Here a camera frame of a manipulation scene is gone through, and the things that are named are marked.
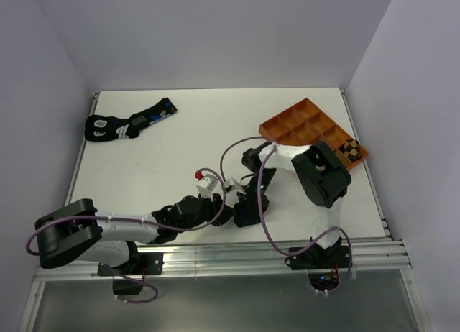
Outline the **dark navy sock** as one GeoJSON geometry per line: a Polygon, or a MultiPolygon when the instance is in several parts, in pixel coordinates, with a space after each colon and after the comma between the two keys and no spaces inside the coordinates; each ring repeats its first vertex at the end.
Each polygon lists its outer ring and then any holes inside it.
{"type": "Polygon", "coordinates": [[[238,228],[245,228],[261,223],[257,203],[239,202],[234,205],[234,223],[238,228]]]}

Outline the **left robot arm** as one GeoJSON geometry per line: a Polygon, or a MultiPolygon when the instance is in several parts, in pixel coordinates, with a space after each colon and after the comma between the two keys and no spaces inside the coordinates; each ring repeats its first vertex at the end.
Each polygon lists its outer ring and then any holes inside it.
{"type": "Polygon", "coordinates": [[[82,198],[35,222],[35,255],[43,269],[81,260],[131,274],[141,261],[138,244],[165,244],[185,231],[223,226],[233,215],[233,208],[218,193],[210,198],[188,195],[173,205],[136,216],[103,212],[90,198],[82,198]]]}

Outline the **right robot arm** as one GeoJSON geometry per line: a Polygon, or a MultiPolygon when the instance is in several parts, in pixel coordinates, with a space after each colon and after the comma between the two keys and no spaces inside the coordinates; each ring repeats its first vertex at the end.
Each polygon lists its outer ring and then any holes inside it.
{"type": "Polygon", "coordinates": [[[288,170],[297,175],[306,197],[320,208],[314,222],[312,239],[317,242],[308,250],[319,267],[327,267],[336,253],[344,249],[339,224],[342,199],[351,184],[351,175],[327,143],[313,145],[281,145],[274,142],[250,148],[241,162],[252,172],[248,184],[236,195],[234,223],[243,228],[259,224],[260,213],[269,207],[265,195],[275,173],[288,170]]]}

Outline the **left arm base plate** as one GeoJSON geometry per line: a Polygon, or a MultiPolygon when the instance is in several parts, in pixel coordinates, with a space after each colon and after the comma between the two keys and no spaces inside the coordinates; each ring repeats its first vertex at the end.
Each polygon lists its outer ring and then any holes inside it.
{"type": "Polygon", "coordinates": [[[114,270],[123,275],[161,275],[162,266],[162,252],[144,252],[130,254],[128,261],[114,270]]]}

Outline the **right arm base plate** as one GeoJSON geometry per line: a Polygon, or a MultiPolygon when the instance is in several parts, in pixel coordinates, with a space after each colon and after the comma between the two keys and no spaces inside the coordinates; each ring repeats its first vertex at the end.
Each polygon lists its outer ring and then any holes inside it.
{"type": "Polygon", "coordinates": [[[284,263],[292,270],[312,269],[347,269],[351,256],[348,246],[338,246],[323,249],[313,246],[308,251],[294,257],[287,257],[284,263]]]}

